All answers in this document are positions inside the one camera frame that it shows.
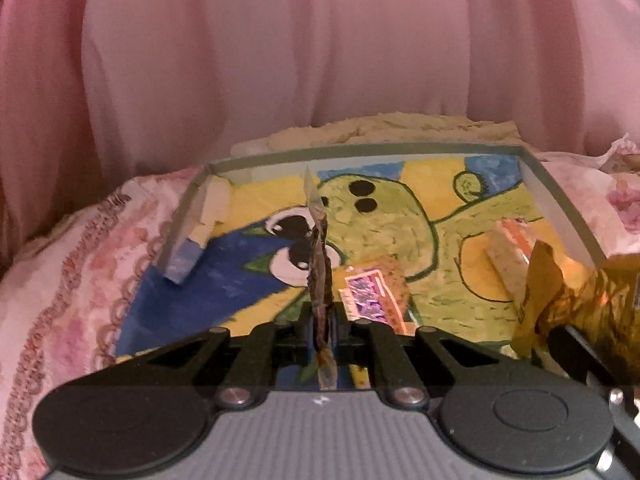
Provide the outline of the golden yellow snack wrapper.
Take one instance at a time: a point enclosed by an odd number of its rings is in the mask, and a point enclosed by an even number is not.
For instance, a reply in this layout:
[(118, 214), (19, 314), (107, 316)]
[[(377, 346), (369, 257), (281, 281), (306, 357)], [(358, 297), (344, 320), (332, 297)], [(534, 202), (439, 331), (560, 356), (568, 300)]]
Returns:
[(538, 240), (511, 347), (528, 358), (560, 326), (575, 327), (618, 380), (638, 385), (639, 256), (612, 255), (589, 269)]

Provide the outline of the pink purple snack packet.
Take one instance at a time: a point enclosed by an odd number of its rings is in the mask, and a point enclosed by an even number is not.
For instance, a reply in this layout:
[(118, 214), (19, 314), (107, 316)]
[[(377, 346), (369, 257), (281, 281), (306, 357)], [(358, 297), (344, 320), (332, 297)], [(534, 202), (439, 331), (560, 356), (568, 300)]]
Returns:
[(334, 292), (349, 321), (360, 318), (390, 326), (396, 334), (412, 336), (410, 292), (396, 258), (384, 256), (333, 271)]

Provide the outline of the dark brown snack packet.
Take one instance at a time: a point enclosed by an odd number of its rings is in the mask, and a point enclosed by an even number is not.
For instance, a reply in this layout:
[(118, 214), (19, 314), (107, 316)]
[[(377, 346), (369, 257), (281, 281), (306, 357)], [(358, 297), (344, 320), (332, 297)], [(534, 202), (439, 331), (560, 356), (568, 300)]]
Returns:
[(321, 391), (337, 389), (337, 364), (332, 346), (332, 268), (326, 249), (326, 206), (309, 169), (304, 174), (306, 206), (312, 220), (307, 289), (311, 302), (312, 343)]

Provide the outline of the orange white snack bar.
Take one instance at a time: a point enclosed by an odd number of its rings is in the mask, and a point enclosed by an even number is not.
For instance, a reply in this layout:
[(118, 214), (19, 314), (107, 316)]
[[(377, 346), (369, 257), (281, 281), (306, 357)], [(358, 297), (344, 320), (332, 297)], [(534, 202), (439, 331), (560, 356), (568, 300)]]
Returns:
[(520, 306), (526, 293), (529, 260), (537, 240), (523, 218), (503, 218), (488, 233), (486, 254), (514, 304)]

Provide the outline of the grey tray with cartoon drawing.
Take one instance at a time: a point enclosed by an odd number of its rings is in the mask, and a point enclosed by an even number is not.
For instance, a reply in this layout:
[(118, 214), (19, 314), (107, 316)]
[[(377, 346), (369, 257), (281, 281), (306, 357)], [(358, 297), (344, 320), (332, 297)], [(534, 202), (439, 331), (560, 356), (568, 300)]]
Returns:
[(412, 325), (510, 339), (512, 304), (485, 252), (499, 220), (527, 221), (587, 266), (604, 257), (562, 188), (519, 146), (334, 145), (228, 159), (186, 188), (160, 253), (116, 310), (116, 356), (214, 325), (241, 335), (294, 320), (307, 299), (306, 174), (326, 205), (332, 264), (397, 259)]

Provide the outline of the pink floral bed sheet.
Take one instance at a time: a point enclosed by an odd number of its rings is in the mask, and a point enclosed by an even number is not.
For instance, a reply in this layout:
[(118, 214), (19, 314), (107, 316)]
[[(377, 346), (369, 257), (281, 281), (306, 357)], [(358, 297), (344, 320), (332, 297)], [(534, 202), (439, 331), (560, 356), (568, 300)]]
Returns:
[(506, 388), (382, 396), (358, 365), (321, 391), (310, 361), (252, 396), (120, 386), (116, 310), (164, 246), (196, 174), (142, 178), (82, 212), (1, 285), (6, 479), (634, 479), (631, 385), (578, 382), (505, 356)]

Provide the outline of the beige fuzzy blanket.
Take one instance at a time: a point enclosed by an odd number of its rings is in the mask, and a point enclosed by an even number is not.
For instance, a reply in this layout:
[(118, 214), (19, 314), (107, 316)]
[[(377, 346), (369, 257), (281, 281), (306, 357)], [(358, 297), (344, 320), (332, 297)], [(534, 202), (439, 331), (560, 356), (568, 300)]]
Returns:
[(385, 113), (292, 127), (231, 148), (233, 157), (261, 155), (337, 144), (471, 142), (522, 145), (515, 122), (476, 122), (465, 116)]

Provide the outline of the pink curtain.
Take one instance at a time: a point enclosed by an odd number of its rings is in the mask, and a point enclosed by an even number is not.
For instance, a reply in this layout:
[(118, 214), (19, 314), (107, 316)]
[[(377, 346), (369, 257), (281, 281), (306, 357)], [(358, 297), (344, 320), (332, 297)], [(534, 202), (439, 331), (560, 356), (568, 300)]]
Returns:
[(388, 112), (600, 154), (639, 130), (639, 0), (2, 0), (1, 262), (132, 177)]

